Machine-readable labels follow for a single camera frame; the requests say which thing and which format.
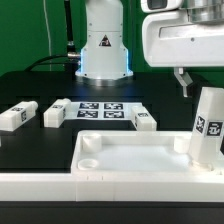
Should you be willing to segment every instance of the cable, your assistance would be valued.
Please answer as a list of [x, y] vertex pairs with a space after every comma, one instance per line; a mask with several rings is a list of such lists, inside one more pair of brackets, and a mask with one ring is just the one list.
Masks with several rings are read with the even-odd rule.
[[32, 65], [30, 65], [29, 67], [27, 67], [24, 71], [25, 72], [29, 72], [29, 71], [32, 70], [32, 68], [34, 68], [36, 66], [36, 64], [40, 64], [41, 62], [44, 62], [44, 61], [48, 61], [48, 60], [56, 59], [56, 58], [67, 58], [67, 57], [68, 57], [67, 55], [57, 55], [57, 54], [56, 55], [52, 55], [52, 56], [48, 56], [48, 57], [45, 57], [45, 58], [42, 58], [42, 59], [37, 60]]
[[43, 0], [43, 7], [44, 7], [44, 16], [45, 16], [46, 28], [47, 28], [48, 51], [49, 51], [49, 55], [52, 56], [52, 41], [51, 41], [51, 32], [50, 32], [50, 26], [49, 26], [49, 20], [48, 20], [46, 0]]
[[34, 64], [32, 67], [30, 66], [29, 70], [28, 71], [31, 71], [34, 67], [36, 66], [41, 66], [41, 65], [65, 65], [65, 64], [74, 64], [75, 63], [78, 63], [78, 60], [73, 60], [72, 62], [49, 62], [49, 63], [36, 63]]

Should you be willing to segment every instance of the robot logo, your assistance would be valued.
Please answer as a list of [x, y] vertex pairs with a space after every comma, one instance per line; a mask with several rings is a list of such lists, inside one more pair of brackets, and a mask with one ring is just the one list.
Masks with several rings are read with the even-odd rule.
[[104, 38], [102, 39], [102, 41], [100, 42], [100, 47], [111, 47], [110, 41], [107, 37], [107, 35], [104, 36]]

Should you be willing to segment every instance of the white plastic part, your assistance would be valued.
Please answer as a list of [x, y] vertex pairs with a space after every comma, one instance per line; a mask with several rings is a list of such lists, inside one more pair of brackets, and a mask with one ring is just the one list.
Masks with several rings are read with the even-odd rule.
[[133, 75], [122, 43], [123, 6], [120, 0], [86, 1], [87, 43], [81, 51], [77, 76], [117, 80]]
[[224, 64], [224, 23], [192, 24], [188, 21], [187, 10], [147, 16], [142, 37], [144, 58], [151, 67]]
[[193, 160], [216, 165], [219, 162], [223, 132], [224, 89], [203, 87], [189, 149]]
[[156, 131], [157, 122], [143, 106], [131, 108], [131, 121], [137, 131]]
[[163, 9], [150, 9], [148, 6], [147, 0], [141, 0], [141, 7], [143, 12], [152, 13], [152, 12], [162, 12], [169, 11], [173, 9], [180, 8], [184, 3], [184, 0], [167, 0], [167, 6]]
[[85, 152], [94, 153], [101, 151], [102, 148], [102, 139], [99, 134], [90, 134], [83, 136], [82, 139], [83, 150]]
[[59, 128], [70, 112], [71, 101], [69, 99], [57, 100], [44, 113], [44, 127]]
[[0, 201], [75, 201], [71, 174], [0, 174]]
[[0, 114], [0, 130], [14, 131], [36, 115], [35, 101], [21, 102]]
[[[91, 134], [102, 136], [101, 151], [83, 150]], [[211, 172], [192, 169], [182, 147], [190, 139], [190, 132], [80, 132], [72, 162], [76, 200], [223, 202], [224, 164]], [[94, 161], [90, 169], [80, 169], [85, 159]]]

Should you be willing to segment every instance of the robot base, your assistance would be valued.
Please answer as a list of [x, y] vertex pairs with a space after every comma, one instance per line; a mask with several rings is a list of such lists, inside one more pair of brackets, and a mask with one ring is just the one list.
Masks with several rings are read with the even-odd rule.
[[86, 74], [83, 74], [80, 72], [80, 70], [78, 70], [75, 74], [75, 78], [78, 82], [86, 83], [93, 86], [117, 86], [133, 80], [133, 72], [128, 71], [123, 75], [122, 78], [119, 79], [94, 79], [88, 78]]

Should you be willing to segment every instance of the circular recess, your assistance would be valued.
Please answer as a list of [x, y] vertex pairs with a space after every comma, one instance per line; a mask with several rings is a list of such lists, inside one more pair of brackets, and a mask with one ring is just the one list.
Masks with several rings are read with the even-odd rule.
[[99, 162], [95, 159], [83, 159], [78, 162], [80, 170], [94, 170], [99, 166]]

